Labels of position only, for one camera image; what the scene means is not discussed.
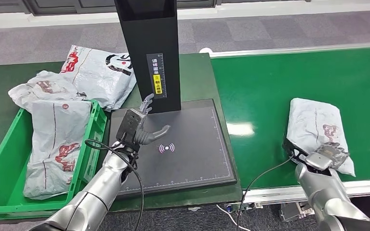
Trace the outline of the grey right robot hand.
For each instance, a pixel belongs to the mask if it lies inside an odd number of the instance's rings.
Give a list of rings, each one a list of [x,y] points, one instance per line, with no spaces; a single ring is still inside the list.
[[[314,152],[328,158],[331,161],[329,168],[335,170],[337,170],[350,156],[350,153],[346,152],[338,142],[326,142],[315,149]]]

